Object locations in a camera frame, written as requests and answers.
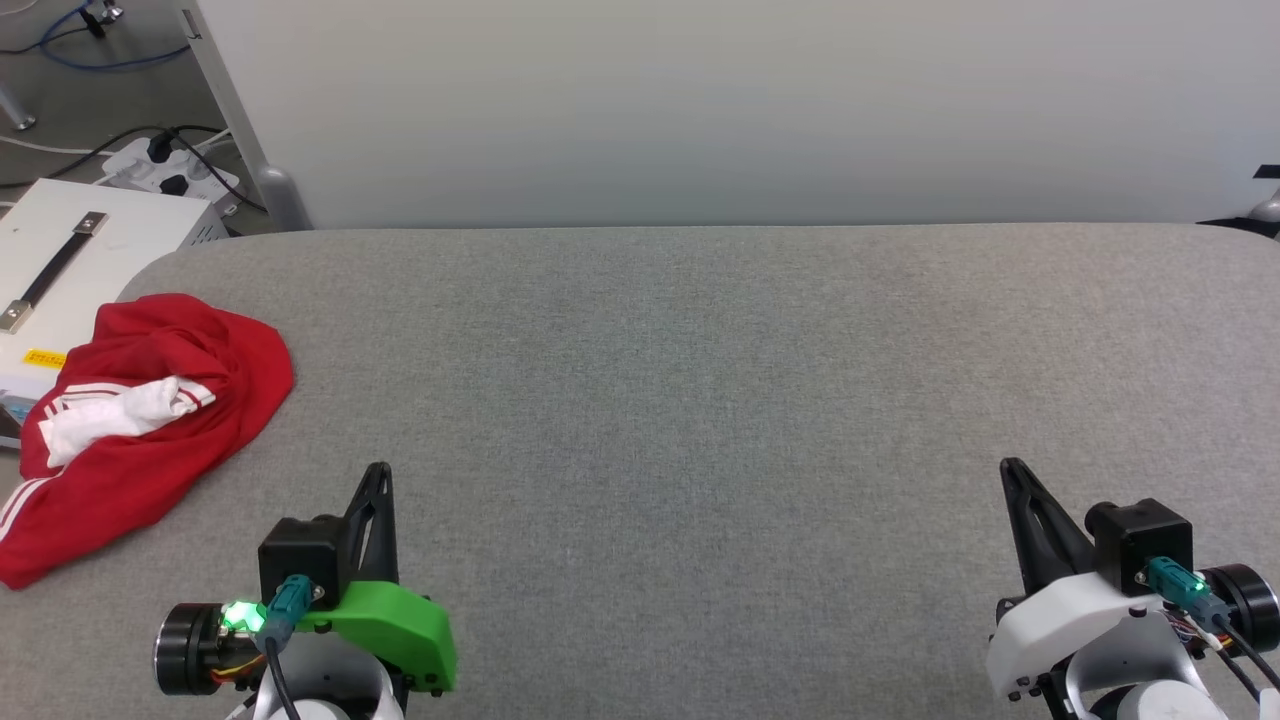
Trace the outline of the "grey divider panel black brackets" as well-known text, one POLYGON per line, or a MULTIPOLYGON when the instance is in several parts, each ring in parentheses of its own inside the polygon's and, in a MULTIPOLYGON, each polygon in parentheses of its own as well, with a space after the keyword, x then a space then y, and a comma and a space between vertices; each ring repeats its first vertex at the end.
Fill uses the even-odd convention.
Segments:
POLYGON ((1276 191, 1270 199, 1252 208, 1244 217, 1198 222, 1198 225, 1244 231, 1270 240, 1280 240, 1280 163, 1258 165, 1252 179, 1276 182, 1276 191))

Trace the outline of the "white power strip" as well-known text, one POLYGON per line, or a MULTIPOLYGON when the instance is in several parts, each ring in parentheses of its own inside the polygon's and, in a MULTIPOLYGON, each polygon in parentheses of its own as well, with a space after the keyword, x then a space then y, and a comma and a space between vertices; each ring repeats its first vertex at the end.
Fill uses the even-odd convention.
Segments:
POLYGON ((225 217, 242 204, 237 176, 210 167, 175 140, 137 138, 104 161, 102 174, 113 187, 201 200, 225 217))

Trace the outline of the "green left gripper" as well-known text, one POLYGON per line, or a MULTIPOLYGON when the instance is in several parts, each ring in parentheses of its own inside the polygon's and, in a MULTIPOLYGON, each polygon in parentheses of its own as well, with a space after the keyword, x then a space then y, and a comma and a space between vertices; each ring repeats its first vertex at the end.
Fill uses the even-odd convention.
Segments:
POLYGON ((371 462, 346 510, 353 580, 333 610, 303 602, 288 580, 268 602, 179 603, 154 643, 154 675, 164 694, 214 694, 224 687, 259 691, 269 670, 265 642, 283 655, 305 641, 342 641, 388 670, 394 691, 440 697, 457 680, 457 652, 447 611, 398 585, 401 580, 392 469, 371 462))

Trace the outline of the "grey metal table frame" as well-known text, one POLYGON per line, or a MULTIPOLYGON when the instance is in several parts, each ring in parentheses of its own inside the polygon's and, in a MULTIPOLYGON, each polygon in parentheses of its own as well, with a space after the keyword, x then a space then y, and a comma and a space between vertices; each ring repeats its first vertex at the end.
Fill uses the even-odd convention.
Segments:
POLYGON ((36 117, 26 109, 20 100, 0 82, 0 111, 15 131, 27 131, 37 123, 36 117))

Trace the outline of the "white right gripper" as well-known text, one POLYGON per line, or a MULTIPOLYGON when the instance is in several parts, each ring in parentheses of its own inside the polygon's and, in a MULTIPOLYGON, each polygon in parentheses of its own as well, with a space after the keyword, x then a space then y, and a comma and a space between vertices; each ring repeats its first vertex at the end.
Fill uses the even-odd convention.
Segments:
POLYGON ((1152 562, 1138 577, 1149 593, 1125 596, 1091 573, 1091 538, 1025 461, 1002 459, 1000 478, 1028 597, 1006 602, 989 639, 998 698, 1210 700, 1203 657, 1253 700, 1280 700, 1265 659, 1280 650, 1280 594, 1256 571, 1152 562))

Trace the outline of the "white equipment box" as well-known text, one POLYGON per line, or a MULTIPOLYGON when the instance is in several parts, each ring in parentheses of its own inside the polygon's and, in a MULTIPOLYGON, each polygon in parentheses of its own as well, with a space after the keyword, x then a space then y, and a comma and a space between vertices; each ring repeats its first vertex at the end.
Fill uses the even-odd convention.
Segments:
POLYGON ((229 234, 223 214, 201 200, 40 179, 17 201, 0 202, 0 313, 90 211, 105 211, 105 224, 19 332, 0 334, 0 448, 19 448, 27 414, 61 370, 23 364, 29 348, 68 354, 87 343, 99 309, 150 263, 229 234))

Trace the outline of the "red white short-sleeve shirt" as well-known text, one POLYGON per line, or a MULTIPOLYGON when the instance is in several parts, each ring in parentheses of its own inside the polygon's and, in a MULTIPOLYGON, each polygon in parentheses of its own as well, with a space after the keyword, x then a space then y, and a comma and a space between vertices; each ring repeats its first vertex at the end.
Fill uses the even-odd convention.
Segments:
POLYGON ((273 327, 184 293, 99 309, 20 433, 0 506, 0 583, 19 591, 150 527, 268 425, 294 386, 273 327))

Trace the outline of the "white room divider panel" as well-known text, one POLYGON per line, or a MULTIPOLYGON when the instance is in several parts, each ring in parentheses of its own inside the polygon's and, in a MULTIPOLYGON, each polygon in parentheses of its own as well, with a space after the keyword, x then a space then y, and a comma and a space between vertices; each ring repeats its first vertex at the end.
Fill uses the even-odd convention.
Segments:
POLYGON ((1202 222, 1280 0, 175 0, 283 229, 1202 222))

